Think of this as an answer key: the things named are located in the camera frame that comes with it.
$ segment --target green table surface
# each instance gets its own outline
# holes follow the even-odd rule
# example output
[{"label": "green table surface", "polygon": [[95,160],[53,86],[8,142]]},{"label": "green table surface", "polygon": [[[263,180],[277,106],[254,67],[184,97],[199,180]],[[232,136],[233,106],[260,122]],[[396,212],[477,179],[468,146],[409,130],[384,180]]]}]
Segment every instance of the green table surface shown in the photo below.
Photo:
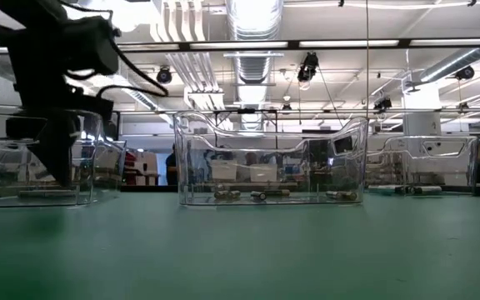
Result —
[{"label": "green table surface", "polygon": [[0,208],[0,299],[480,299],[480,197]]}]

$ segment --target ceiling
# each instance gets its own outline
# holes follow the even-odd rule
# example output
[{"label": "ceiling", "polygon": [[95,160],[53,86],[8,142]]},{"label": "ceiling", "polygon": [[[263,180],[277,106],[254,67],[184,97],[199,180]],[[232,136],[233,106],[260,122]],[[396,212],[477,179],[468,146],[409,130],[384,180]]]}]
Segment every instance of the ceiling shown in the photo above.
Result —
[{"label": "ceiling", "polygon": [[[438,1],[402,1],[385,0],[369,1],[370,4],[385,5],[419,5],[432,4]],[[466,0],[444,0],[446,3],[467,3]],[[224,0],[204,1],[203,28],[209,40],[228,40],[227,16],[220,13]],[[286,1],[288,5],[320,3],[313,1]],[[347,0],[346,3],[364,3],[364,1]],[[366,9],[344,7],[285,7],[280,29],[281,39],[323,39],[323,38],[462,38],[480,37],[480,5],[474,7],[445,7],[420,10],[369,9],[369,26],[367,26]],[[9,27],[18,25],[0,13],[0,24]],[[132,32],[125,32],[119,42],[153,42],[149,34],[148,25],[140,25]],[[456,52],[457,49],[413,49],[407,52],[400,49],[390,50],[326,50],[318,51],[320,68],[323,78],[331,93],[335,105],[339,108],[360,108],[361,101],[367,98],[386,83],[389,78],[398,75],[401,71],[423,70]],[[270,87],[267,93],[266,107],[280,108],[283,96],[291,97],[292,108],[319,109],[332,108],[328,91],[322,78],[317,75],[310,89],[300,91],[294,72],[305,56],[304,51],[282,52],[283,57],[276,57],[272,66],[272,80],[275,86]],[[129,54],[128,57],[147,73],[155,75],[157,67],[167,65],[164,54],[139,53]],[[211,52],[212,68],[216,74],[220,88],[224,91],[224,102],[233,105],[236,99],[236,88],[233,86],[234,72],[231,59],[223,57],[223,52]],[[472,65],[476,70],[475,78],[480,77],[480,61]],[[286,70],[283,76],[280,70]],[[144,88],[151,88],[133,74],[124,71],[136,84]],[[84,83],[91,88],[91,93],[97,90],[91,83]],[[459,90],[458,82],[452,79],[442,79],[440,94],[443,105],[455,103],[464,98],[480,94],[480,81]],[[155,101],[161,109],[187,109],[183,101],[184,85],[175,78],[167,85],[169,98],[157,98]],[[124,92],[110,92],[120,110],[146,110],[145,107],[135,104],[135,101]],[[400,106],[401,91],[396,90],[392,95],[394,107]],[[313,118],[314,115],[303,115],[303,118]],[[479,122],[480,115],[475,116]],[[158,117],[135,117],[138,122],[161,122]]]}]

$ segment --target lab workbench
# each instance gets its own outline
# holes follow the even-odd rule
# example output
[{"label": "lab workbench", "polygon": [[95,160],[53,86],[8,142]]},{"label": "lab workbench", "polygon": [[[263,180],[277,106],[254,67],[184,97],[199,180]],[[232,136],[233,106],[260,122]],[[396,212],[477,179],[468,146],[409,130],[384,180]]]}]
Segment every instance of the lab workbench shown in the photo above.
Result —
[{"label": "lab workbench", "polygon": [[480,299],[480,197],[0,208],[0,299]]}]

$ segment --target ceiling duct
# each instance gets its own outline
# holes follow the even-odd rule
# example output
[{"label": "ceiling duct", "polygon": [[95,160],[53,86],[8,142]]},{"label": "ceiling duct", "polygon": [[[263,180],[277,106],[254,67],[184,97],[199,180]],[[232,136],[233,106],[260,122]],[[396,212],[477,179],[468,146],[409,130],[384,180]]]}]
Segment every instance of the ceiling duct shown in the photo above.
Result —
[{"label": "ceiling duct", "polygon": [[474,49],[461,49],[446,57],[441,62],[426,69],[420,75],[422,82],[432,83],[438,79],[445,78],[456,71],[465,68],[480,60],[480,47]]},{"label": "ceiling duct", "polygon": [[[231,39],[235,41],[278,38],[283,15],[283,0],[227,0],[227,19]],[[268,57],[235,57],[238,98],[242,104],[264,103],[273,60]],[[262,130],[262,116],[242,115],[242,129]]]}]

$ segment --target clear plastic bin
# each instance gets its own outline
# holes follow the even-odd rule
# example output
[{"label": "clear plastic bin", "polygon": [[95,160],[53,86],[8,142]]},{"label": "clear plastic bin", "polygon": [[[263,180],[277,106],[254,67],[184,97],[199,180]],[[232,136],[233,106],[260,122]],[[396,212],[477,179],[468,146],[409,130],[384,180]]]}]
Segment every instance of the clear plastic bin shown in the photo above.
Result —
[{"label": "clear plastic bin", "polygon": [[[55,112],[71,116],[79,128],[72,135],[74,143],[61,147],[67,141],[58,130],[50,129],[53,124],[47,118],[24,117],[30,116],[26,113],[0,109],[0,207],[87,204],[117,194],[122,185],[125,143],[105,139],[99,115]],[[36,129],[24,124],[42,130],[36,137],[25,137],[25,132]],[[23,137],[16,137],[17,133],[24,133]],[[65,184],[53,176],[53,168],[60,168],[56,177],[67,178]]]},{"label": "clear plastic bin", "polygon": [[415,194],[417,188],[462,191],[476,184],[476,137],[390,137],[369,152],[366,185],[375,193]]},{"label": "clear plastic bin", "polygon": [[228,132],[198,112],[174,116],[181,204],[360,203],[368,121],[338,133]]}]

